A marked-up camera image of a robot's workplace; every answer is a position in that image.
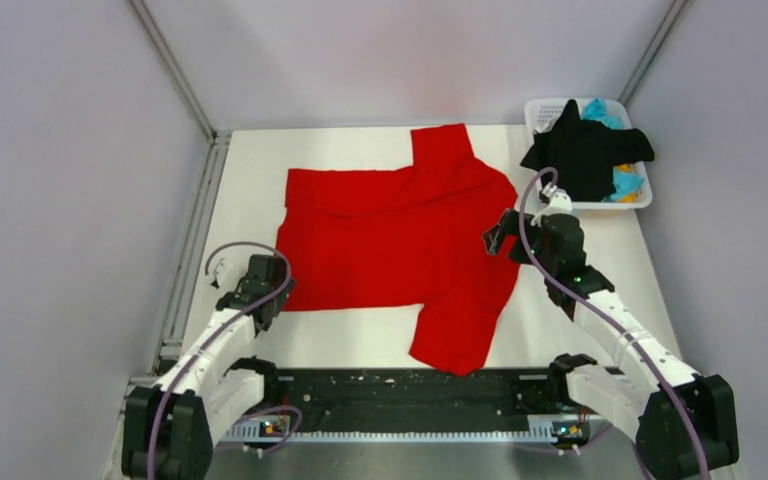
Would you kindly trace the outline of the red t-shirt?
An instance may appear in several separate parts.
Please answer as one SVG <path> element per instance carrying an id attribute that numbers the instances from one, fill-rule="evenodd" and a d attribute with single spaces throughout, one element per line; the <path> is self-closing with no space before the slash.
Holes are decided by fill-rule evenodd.
<path id="1" fill-rule="evenodd" d="M 276 246 L 295 312 L 416 305 L 411 356 L 464 376 L 485 365 L 518 266 L 484 234 L 513 205 L 508 178 L 474 153 L 462 124 L 415 129 L 396 170 L 292 169 Z"/>

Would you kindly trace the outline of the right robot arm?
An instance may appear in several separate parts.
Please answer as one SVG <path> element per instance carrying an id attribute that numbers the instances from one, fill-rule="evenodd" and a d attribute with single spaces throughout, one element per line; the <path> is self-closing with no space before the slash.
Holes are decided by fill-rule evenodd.
<path id="1" fill-rule="evenodd" d="M 740 458 L 734 391 L 669 351 L 630 312 L 607 277 L 587 262 L 584 232 L 568 213 L 533 216 L 507 209 L 483 235 L 499 254 L 543 277 L 549 300 L 610 355 L 618 379 L 586 354 L 563 354 L 549 366 L 546 397 L 560 412 L 579 405 L 601 415 L 633 443 L 653 479 L 708 477 Z"/>

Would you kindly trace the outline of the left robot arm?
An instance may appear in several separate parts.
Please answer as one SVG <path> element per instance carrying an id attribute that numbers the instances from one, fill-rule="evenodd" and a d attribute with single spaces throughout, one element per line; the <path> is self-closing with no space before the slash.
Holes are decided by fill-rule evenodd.
<path id="1" fill-rule="evenodd" d="M 191 348 L 125 399 L 120 471 L 129 479 L 203 479 L 215 447 L 243 417 L 268 413 L 281 393 L 274 363 L 246 356 L 295 286 L 274 249 L 250 257 Z"/>

